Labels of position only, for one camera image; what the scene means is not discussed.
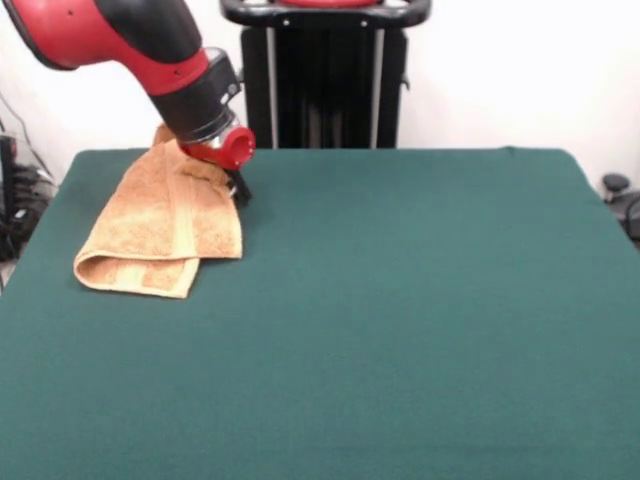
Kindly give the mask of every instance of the green tablecloth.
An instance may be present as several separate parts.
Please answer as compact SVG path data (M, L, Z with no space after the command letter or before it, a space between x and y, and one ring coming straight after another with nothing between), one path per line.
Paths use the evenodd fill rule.
M640 262L559 151L260 152L186 301L72 259L81 154L0 299L0 479L640 478Z

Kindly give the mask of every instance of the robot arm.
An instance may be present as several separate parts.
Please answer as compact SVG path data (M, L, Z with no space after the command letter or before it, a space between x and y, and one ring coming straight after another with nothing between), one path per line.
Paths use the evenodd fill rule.
M231 62L223 50L202 47L184 0L3 2L47 67L123 64L188 154L234 172L253 156L253 133L228 107L240 91Z

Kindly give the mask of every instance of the black robot stand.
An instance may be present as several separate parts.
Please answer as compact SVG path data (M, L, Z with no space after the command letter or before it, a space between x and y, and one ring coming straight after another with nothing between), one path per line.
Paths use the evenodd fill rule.
M221 0L241 35L248 126L258 148L395 148L403 29L431 0L358 8Z

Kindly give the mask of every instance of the white wall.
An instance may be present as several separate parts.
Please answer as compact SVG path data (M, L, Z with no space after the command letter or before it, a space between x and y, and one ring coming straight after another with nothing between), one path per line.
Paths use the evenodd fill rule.
M239 67L240 27L216 0L187 1L205 44ZM401 147L560 147L594 185L610 170L640 183L640 3L434 2L431 20L408 31ZM48 70L0 10L0 90L58 178L82 149L149 144L160 119L126 70Z

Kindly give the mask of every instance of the tan towel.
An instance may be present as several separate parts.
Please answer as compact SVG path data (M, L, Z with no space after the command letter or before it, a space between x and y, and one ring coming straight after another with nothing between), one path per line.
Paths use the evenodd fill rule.
M76 256L76 278L96 290L186 298L200 259L242 256L226 183L223 170L186 156L160 127Z

